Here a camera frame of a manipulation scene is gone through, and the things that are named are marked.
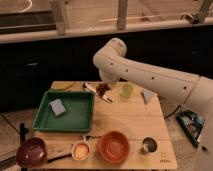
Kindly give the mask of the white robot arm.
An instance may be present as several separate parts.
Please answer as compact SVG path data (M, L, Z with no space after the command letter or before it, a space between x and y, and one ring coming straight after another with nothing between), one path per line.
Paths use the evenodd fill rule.
M103 82L133 82L204 117L193 171L213 171L213 79L129 60L126 44L110 39L93 56Z

